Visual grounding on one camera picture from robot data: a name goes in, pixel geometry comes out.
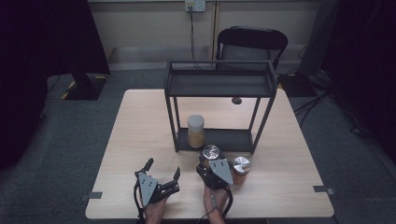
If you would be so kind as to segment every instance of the robotic hand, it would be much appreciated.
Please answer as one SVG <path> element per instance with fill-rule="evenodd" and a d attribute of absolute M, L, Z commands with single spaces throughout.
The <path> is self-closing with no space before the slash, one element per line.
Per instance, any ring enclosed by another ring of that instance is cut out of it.
<path fill-rule="evenodd" d="M 139 220 L 141 224 L 144 224 L 143 212 L 150 203 L 157 203 L 160 200 L 169 197 L 170 195 L 179 192 L 178 179 L 180 178 L 180 168 L 174 175 L 174 179 L 166 184 L 159 184 L 157 179 L 147 175 L 147 171 L 154 163 L 154 159 L 150 158 L 146 165 L 140 170 L 134 172 L 137 177 L 136 184 L 134 185 L 134 202 L 136 203 L 137 210 L 139 212 Z M 139 189 L 139 194 L 142 200 L 142 207 L 140 207 L 137 200 L 136 192 Z"/>
<path fill-rule="evenodd" d="M 233 194 L 230 185 L 233 185 L 231 175 L 232 164 L 225 159 L 224 154 L 216 146 L 208 145 L 199 157 L 196 167 L 198 175 L 203 179 L 205 185 L 211 189 L 224 189 L 227 191 L 229 201 L 223 211 L 225 217 L 233 204 Z"/>

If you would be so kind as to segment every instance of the shelf bottom tray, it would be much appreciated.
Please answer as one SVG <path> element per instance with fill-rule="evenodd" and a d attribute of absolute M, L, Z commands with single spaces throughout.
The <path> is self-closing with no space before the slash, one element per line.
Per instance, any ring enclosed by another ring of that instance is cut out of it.
<path fill-rule="evenodd" d="M 188 129 L 181 128 L 177 133 L 178 150 L 199 151 L 187 142 Z M 205 145 L 215 145 L 221 151 L 251 152 L 253 143 L 249 130 L 239 129 L 205 129 Z"/>

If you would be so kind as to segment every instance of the black metal shelf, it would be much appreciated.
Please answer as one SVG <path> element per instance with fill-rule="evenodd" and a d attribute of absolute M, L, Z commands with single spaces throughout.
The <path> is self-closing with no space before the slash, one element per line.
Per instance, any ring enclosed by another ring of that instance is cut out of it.
<path fill-rule="evenodd" d="M 261 70 L 238 69 L 260 67 Z M 224 151 L 254 153 L 265 121 L 276 96 L 276 73 L 271 61 L 178 61 L 169 62 L 165 76 L 164 91 L 166 106 L 175 150 L 199 150 L 189 146 L 188 128 L 180 126 L 177 97 L 251 97 L 256 98 L 248 129 L 205 129 L 205 144 L 215 145 Z M 251 129 L 256 119 L 261 98 L 269 98 L 261 125 L 255 139 Z"/>
<path fill-rule="evenodd" d="M 178 130 L 178 150 L 202 150 L 202 148 L 190 147 L 187 142 L 188 132 L 187 128 Z M 205 129 L 205 145 L 215 145 L 223 151 L 249 152 L 253 147 L 253 141 L 249 130 Z"/>

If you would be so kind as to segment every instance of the shelf top tray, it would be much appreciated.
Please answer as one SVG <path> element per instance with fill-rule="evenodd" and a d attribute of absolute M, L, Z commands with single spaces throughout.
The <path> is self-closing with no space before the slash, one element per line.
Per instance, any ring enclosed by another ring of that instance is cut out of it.
<path fill-rule="evenodd" d="M 261 71 L 235 69 L 233 66 L 260 66 Z M 272 63 L 247 61 L 170 62 L 165 81 L 169 96 L 184 97 L 271 97 L 276 94 Z"/>

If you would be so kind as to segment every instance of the wrist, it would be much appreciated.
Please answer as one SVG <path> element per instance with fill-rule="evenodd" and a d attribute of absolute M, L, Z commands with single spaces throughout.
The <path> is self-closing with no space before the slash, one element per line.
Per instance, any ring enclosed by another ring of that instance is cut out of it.
<path fill-rule="evenodd" d="M 210 224 L 224 224 L 224 219 L 219 209 L 214 209 L 208 213 L 207 219 L 209 219 Z"/>
<path fill-rule="evenodd" d="M 161 220 L 158 217 L 146 217 L 146 224 L 160 224 Z"/>

